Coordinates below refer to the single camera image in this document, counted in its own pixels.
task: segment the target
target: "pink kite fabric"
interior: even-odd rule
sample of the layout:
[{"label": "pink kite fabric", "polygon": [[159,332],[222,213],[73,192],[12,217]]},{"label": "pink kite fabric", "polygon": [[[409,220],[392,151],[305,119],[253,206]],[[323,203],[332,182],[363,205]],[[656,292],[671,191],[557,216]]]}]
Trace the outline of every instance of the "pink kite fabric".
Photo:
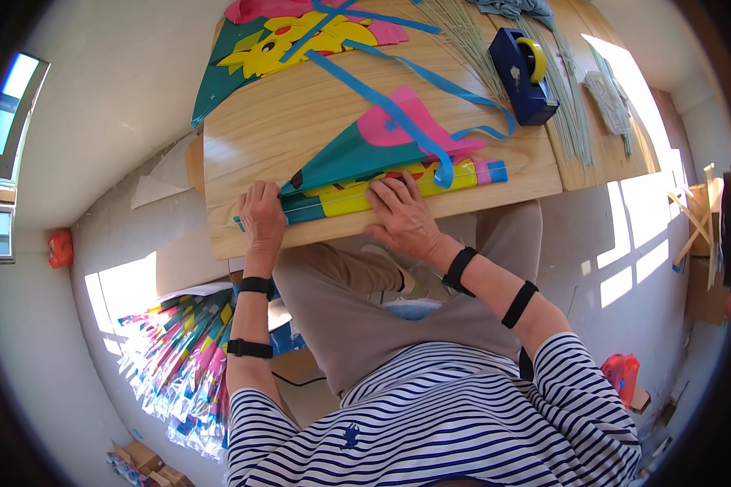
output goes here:
[{"label": "pink kite fabric", "polygon": [[[433,119],[420,97],[409,86],[400,86],[396,91],[390,93],[390,100],[394,101],[420,130],[439,144],[450,156],[478,151],[484,149],[487,144],[481,139],[452,140],[450,133]],[[390,114],[378,105],[365,112],[357,120],[357,124],[363,140],[372,146],[391,147],[414,142],[409,134],[393,121]]]},{"label": "pink kite fabric", "polygon": [[[328,0],[333,7],[337,7],[344,3],[344,0]],[[227,7],[224,11],[226,19],[234,24],[246,24],[259,17],[273,19],[275,17],[300,17],[305,13],[314,10],[311,0],[237,0]],[[351,6],[348,10],[357,10],[368,14],[367,10]],[[355,17],[346,15],[350,22],[359,22],[368,19],[368,15]],[[376,41],[380,45],[398,44],[409,40],[409,35],[400,26],[384,22],[383,20],[374,19],[369,25],[368,30],[371,31]]]}]

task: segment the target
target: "blue and white striped shirt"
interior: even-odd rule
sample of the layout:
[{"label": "blue and white striped shirt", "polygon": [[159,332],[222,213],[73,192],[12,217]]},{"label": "blue and white striped shirt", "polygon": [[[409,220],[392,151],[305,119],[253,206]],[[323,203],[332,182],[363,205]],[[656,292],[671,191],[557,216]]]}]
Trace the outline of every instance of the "blue and white striped shirt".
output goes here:
[{"label": "blue and white striped shirt", "polygon": [[231,397],[229,485],[619,485],[634,422],[576,335],[511,360],[446,342],[407,347],[304,430],[254,389]]}]

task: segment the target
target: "cartoon face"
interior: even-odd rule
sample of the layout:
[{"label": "cartoon face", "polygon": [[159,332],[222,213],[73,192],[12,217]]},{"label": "cartoon face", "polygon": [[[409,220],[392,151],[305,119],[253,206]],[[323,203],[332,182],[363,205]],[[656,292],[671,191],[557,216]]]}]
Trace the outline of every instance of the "cartoon face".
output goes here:
[{"label": "cartoon face", "polygon": [[333,54],[350,50],[350,47],[343,47],[341,43],[347,39],[362,44],[376,46],[376,38],[368,30],[371,19],[363,19],[360,23],[349,22],[344,15],[336,15],[331,22],[325,25],[319,32],[314,34],[290,59],[280,62],[281,57],[298,42],[301,37],[312,30],[326,14],[322,12],[309,12],[301,17],[276,17],[268,19],[264,27],[271,31],[262,41],[260,38],[264,31],[256,32],[244,37],[233,47],[233,54],[225,56],[215,62],[217,66],[227,66],[230,74],[242,67],[244,78],[251,78],[254,75],[264,76],[275,73],[289,66],[307,61],[304,53],[309,49],[323,55]]}]

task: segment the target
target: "woman's right hand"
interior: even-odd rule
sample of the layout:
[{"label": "woman's right hand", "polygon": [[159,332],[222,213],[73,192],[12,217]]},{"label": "woman's right hand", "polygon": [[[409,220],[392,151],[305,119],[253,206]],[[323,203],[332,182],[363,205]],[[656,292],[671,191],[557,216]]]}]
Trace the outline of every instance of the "woman's right hand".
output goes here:
[{"label": "woman's right hand", "polygon": [[417,182],[407,170],[401,174],[403,181],[384,178],[370,182],[365,197],[382,224],[368,225],[363,231],[393,250],[425,260],[447,273],[463,245],[441,233]]}]

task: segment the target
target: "orange plastic bag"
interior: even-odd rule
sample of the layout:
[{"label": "orange plastic bag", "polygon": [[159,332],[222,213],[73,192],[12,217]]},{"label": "orange plastic bag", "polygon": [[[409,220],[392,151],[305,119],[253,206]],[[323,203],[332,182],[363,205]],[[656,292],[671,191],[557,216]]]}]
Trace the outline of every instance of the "orange plastic bag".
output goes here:
[{"label": "orange plastic bag", "polygon": [[55,231],[46,243],[51,247],[49,265],[52,269],[67,267],[73,263],[73,237],[70,230]]},{"label": "orange plastic bag", "polygon": [[639,374],[639,360],[634,354],[628,356],[615,354],[601,365],[601,372],[620,395],[623,405],[630,407],[636,389],[636,376]]}]

